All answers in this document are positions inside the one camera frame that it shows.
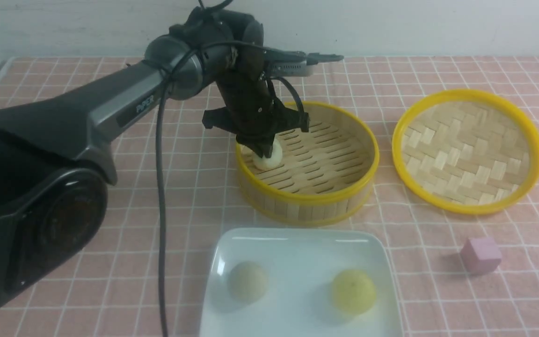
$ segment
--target white wall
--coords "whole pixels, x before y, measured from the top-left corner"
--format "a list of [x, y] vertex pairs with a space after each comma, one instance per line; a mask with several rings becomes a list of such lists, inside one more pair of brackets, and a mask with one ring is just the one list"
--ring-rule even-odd
[[[206, 0], [208, 5], [219, 0]], [[196, 0], [0, 0], [0, 56], [142, 55]], [[539, 55], [539, 0], [235, 0], [266, 45], [354, 55]]]

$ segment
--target bamboo steamer lid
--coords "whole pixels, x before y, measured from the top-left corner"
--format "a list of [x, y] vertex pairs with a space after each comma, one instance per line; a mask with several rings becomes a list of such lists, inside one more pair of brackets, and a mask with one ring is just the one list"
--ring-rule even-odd
[[392, 152], [403, 182], [459, 213], [500, 211], [539, 177], [539, 134], [510, 102], [477, 90], [428, 96], [401, 118]]

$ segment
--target black cable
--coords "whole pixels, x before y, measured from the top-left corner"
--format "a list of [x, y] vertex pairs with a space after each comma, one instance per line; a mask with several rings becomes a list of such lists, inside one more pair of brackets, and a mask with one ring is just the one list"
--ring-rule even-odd
[[184, 64], [186, 64], [186, 62], [188, 62], [188, 60], [197, 52], [202, 53], [205, 49], [209, 49], [211, 47], [217, 47], [218, 45], [235, 45], [238, 47], [250, 47], [254, 49], [259, 49], [261, 51], [273, 51], [276, 53], [280, 53], [282, 55], [297, 57], [297, 58], [300, 58], [301, 60], [314, 59], [314, 60], [317, 60], [318, 62], [325, 62], [324, 59], [315, 59], [313, 56], [310, 56], [310, 55], [301, 56], [300, 54], [297, 54], [292, 51], [281, 51], [280, 49], [265, 47], [264, 45], [256, 45], [256, 44], [252, 44], [248, 42], [233, 40], [233, 41], [219, 41], [219, 42], [208, 43], [208, 44], [204, 44], [202, 47], [198, 49], [191, 49], [188, 53], [184, 54], [184, 56], [178, 61], [178, 63], [174, 67], [174, 70], [180, 69], [182, 66], [184, 66]]
[[220, 4], [218, 4], [216, 6], [209, 7], [208, 10], [210, 11], [210, 13], [215, 12], [215, 11], [220, 11], [220, 10], [226, 8], [232, 2], [233, 2], [233, 0], [224, 0], [223, 2], [221, 2]]
[[292, 95], [293, 100], [295, 100], [295, 104], [297, 105], [297, 110], [299, 112], [303, 112], [303, 102], [301, 101], [301, 97], [297, 93], [297, 90], [295, 90], [295, 87], [291, 85], [289, 81], [287, 81], [284, 77], [278, 76], [278, 77], [272, 77], [270, 80], [278, 80], [282, 82], [282, 84], [288, 89], [290, 94]]
[[165, 100], [169, 90], [170, 76], [163, 84], [162, 94], [159, 102], [158, 117], [155, 130], [155, 168], [157, 171], [158, 195], [159, 195], [159, 265], [158, 265], [158, 293], [159, 293], [159, 315], [161, 318], [161, 331], [163, 337], [169, 337], [168, 318], [165, 311], [165, 184], [163, 183], [163, 111]]

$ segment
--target round dumpling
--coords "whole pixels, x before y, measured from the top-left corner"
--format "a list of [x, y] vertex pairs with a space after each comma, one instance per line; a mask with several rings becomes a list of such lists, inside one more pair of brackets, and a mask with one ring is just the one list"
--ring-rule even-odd
[[242, 262], [235, 266], [228, 277], [231, 296], [244, 304], [258, 301], [267, 291], [268, 279], [261, 266], [254, 262]]
[[334, 306], [346, 314], [363, 314], [374, 306], [376, 297], [376, 286], [365, 271], [347, 269], [332, 281]]
[[280, 141], [274, 139], [274, 144], [272, 145], [271, 158], [261, 158], [253, 153], [253, 165], [261, 171], [267, 171], [275, 169], [280, 166], [282, 162], [282, 147], [280, 146]]

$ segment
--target yellow dumpling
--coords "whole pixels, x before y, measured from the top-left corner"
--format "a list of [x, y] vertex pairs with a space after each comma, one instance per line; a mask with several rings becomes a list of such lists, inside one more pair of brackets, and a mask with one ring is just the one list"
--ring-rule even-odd
[[332, 281], [332, 303], [346, 314], [363, 314], [373, 307], [376, 297], [376, 286], [365, 271], [347, 269]]

